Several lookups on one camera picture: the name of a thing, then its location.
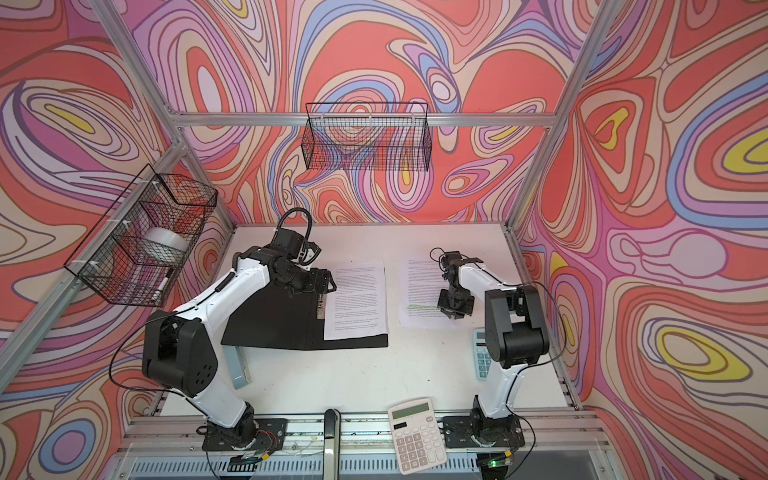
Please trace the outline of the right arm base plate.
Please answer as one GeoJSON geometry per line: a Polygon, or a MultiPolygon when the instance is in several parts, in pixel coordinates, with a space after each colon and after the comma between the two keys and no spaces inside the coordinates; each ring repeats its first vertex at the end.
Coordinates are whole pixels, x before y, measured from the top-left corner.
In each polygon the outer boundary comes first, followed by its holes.
{"type": "Polygon", "coordinates": [[[520,418],[500,419],[483,416],[445,416],[442,433],[448,448],[505,448],[512,452],[526,445],[520,418]]]}

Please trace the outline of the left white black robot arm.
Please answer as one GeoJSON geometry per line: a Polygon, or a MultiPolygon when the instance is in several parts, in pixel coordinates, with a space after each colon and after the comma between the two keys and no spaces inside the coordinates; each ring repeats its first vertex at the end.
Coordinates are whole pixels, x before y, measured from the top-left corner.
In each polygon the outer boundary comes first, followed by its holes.
{"type": "Polygon", "coordinates": [[[230,270],[201,294],[170,313],[157,311],[150,316],[143,375],[181,394],[213,424],[238,425],[247,403],[218,372],[214,336],[239,307],[269,286],[302,294],[336,290],[329,270],[301,265],[279,250],[252,247],[234,256],[230,270]]]}

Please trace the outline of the blue clip folder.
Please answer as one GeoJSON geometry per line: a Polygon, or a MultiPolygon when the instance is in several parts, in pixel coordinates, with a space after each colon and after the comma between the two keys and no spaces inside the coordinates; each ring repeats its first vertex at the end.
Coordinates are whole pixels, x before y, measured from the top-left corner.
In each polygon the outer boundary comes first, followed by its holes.
{"type": "Polygon", "coordinates": [[[386,334],[326,340],[317,317],[320,296],[291,295],[270,284],[251,295],[227,321],[221,344],[294,351],[374,349],[389,346],[386,334]]]}

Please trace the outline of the paper sheet with green highlight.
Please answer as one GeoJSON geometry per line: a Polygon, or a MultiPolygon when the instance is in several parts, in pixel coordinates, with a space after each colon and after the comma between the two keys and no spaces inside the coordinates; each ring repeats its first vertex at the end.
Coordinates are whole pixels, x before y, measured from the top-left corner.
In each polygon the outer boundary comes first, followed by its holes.
{"type": "Polygon", "coordinates": [[[448,318],[437,306],[447,287],[436,262],[404,259],[399,265],[398,318],[405,329],[456,329],[458,320],[448,318]]]}

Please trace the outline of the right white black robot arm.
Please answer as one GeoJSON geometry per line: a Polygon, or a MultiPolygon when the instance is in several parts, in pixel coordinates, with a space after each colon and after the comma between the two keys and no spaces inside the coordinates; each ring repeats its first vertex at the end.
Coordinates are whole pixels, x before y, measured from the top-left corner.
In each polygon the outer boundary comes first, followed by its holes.
{"type": "Polygon", "coordinates": [[[437,300],[451,320],[463,319],[480,300],[483,333],[491,359],[486,386],[476,395],[469,415],[470,437],[482,445],[514,441],[520,417],[512,403],[527,370],[550,351],[550,336],[539,291],[530,284],[513,284],[492,273],[477,257],[443,251],[437,257],[448,286],[437,300]]]}

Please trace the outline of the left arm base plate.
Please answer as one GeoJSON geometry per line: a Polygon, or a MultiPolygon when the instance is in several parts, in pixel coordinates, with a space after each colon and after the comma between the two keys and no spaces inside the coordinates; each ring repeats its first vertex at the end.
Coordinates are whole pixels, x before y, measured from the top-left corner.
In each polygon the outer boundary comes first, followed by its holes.
{"type": "Polygon", "coordinates": [[[256,418],[252,426],[223,428],[212,422],[199,426],[196,433],[203,437],[206,452],[273,453],[281,450],[288,426],[286,418],[256,418]]]}

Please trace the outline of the printed paper sheet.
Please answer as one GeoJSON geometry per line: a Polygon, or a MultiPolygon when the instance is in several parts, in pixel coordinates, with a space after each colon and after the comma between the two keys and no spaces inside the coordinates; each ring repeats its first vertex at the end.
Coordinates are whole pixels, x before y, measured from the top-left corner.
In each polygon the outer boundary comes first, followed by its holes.
{"type": "Polygon", "coordinates": [[[388,333],[382,262],[347,262],[332,268],[336,290],[326,295],[324,339],[347,340],[388,333]]]}

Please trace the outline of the metal folder lever clip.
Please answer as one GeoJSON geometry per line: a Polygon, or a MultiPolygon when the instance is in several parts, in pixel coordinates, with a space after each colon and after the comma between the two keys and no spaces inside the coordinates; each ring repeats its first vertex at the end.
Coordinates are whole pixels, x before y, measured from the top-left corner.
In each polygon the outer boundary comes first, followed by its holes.
{"type": "Polygon", "coordinates": [[[327,295],[322,294],[318,297],[317,301],[317,311],[316,311],[316,318],[319,321],[324,321],[326,316],[326,303],[327,303],[327,295]]]}

